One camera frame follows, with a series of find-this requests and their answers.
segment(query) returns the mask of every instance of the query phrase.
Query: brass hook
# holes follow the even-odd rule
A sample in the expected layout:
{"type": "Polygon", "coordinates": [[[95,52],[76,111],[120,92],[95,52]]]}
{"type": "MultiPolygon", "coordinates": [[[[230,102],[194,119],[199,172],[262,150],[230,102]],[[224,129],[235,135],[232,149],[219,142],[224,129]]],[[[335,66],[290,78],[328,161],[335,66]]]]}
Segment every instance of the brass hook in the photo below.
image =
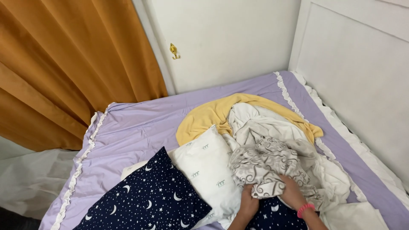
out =
{"type": "Polygon", "coordinates": [[[179,55],[179,56],[176,55],[176,53],[178,52],[178,49],[176,48],[176,46],[174,46],[174,45],[171,43],[171,47],[170,47],[169,49],[170,49],[170,51],[172,52],[172,54],[174,55],[174,57],[172,57],[174,60],[180,58],[180,55],[179,55]]]}

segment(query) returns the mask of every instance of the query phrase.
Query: white ruffle trim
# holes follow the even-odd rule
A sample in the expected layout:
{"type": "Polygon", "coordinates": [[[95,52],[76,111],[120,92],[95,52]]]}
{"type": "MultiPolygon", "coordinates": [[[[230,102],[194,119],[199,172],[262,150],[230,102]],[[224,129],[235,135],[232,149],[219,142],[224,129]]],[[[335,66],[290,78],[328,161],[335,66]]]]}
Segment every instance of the white ruffle trim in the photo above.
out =
{"type": "MultiPolygon", "coordinates": [[[[89,146],[88,146],[87,150],[85,150],[84,154],[82,154],[82,156],[80,158],[78,158],[77,161],[76,161],[78,163],[78,167],[77,167],[75,173],[71,177],[70,184],[68,185],[68,190],[65,192],[64,197],[63,197],[64,202],[61,205],[60,212],[57,214],[56,220],[55,220],[54,224],[52,225],[51,230],[60,229],[61,222],[65,218],[65,211],[67,209],[67,206],[70,205],[71,195],[75,191],[76,179],[82,172],[82,160],[84,158],[87,158],[88,153],[90,153],[91,149],[93,149],[95,147],[95,136],[97,135],[99,129],[101,128],[102,122],[104,121],[104,119],[106,117],[106,114],[108,112],[108,108],[109,108],[109,106],[111,106],[111,104],[109,104],[108,107],[106,108],[104,114],[99,119],[99,122],[97,124],[97,128],[95,129],[94,133],[90,136],[90,139],[88,140],[89,146]]],[[[91,118],[90,127],[95,122],[96,118],[97,118],[97,113],[95,113],[94,116],[91,118]]]]}
{"type": "MultiPolygon", "coordinates": [[[[275,72],[275,75],[277,76],[278,83],[277,85],[280,87],[282,91],[282,95],[284,99],[287,101],[287,103],[291,106],[291,108],[294,110],[296,114],[298,114],[302,119],[304,119],[306,122],[309,122],[307,119],[304,118],[304,115],[301,113],[301,111],[297,108],[295,103],[292,101],[290,95],[287,92],[287,88],[284,85],[283,77],[280,75],[279,72],[275,72]]],[[[342,165],[336,160],[336,157],[334,153],[321,141],[321,138],[315,138],[315,142],[317,146],[324,152],[324,154],[329,158],[329,160],[337,165],[343,173],[345,173],[348,176],[349,183],[351,184],[351,190],[354,191],[354,193],[357,195],[357,199],[361,202],[365,202],[366,196],[362,192],[362,190],[352,181],[352,178],[348,175],[348,173],[344,170],[342,165]]]]}
{"type": "Polygon", "coordinates": [[[380,161],[361,140],[341,122],[335,112],[328,106],[324,106],[317,92],[306,85],[305,79],[298,73],[292,72],[297,80],[304,86],[315,104],[325,115],[331,126],[344,138],[365,164],[381,179],[386,187],[402,202],[409,210],[409,197],[405,192],[402,181],[380,161]]]}

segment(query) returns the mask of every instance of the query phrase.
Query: pink hair tie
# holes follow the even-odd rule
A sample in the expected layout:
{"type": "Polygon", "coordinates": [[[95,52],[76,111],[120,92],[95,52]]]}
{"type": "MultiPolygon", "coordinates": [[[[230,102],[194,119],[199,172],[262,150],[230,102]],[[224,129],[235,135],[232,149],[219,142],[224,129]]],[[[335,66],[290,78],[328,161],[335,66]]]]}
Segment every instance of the pink hair tie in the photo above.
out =
{"type": "Polygon", "coordinates": [[[301,206],[300,209],[298,209],[297,217],[298,218],[303,218],[303,212],[309,207],[312,208],[315,211],[315,206],[313,204],[306,203],[305,205],[301,206]]]}

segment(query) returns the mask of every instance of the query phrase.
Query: orange curtain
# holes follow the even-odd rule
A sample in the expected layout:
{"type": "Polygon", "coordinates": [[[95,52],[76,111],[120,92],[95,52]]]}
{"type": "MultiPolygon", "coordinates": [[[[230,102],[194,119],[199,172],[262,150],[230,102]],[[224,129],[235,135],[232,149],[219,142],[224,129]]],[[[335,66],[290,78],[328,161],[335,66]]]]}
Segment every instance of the orange curtain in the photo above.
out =
{"type": "Polygon", "coordinates": [[[95,111],[167,96],[131,0],[0,0],[0,135],[81,149],[95,111]]]}

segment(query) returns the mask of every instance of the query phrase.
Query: yellow blanket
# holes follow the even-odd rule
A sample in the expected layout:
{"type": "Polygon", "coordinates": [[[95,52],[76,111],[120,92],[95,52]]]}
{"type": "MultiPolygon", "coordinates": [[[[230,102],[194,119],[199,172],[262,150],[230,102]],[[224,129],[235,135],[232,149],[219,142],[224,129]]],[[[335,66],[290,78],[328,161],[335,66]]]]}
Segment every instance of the yellow blanket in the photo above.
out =
{"type": "Polygon", "coordinates": [[[183,119],[182,123],[180,123],[176,132],[176,140],[179,145],[198,138],[213,124],[217,125],[217,130],[220,134],[228,133],[231,135],[231,128],[227,123],[226,117],[231,107],[240,102],[261,106],[278,113],[300,128],[311,144],[314,143],[314,138],[324,135],[321,128],[304,121],[296,113],[274,101],[256,95],[235,93],[192,109],[183,119]]]}

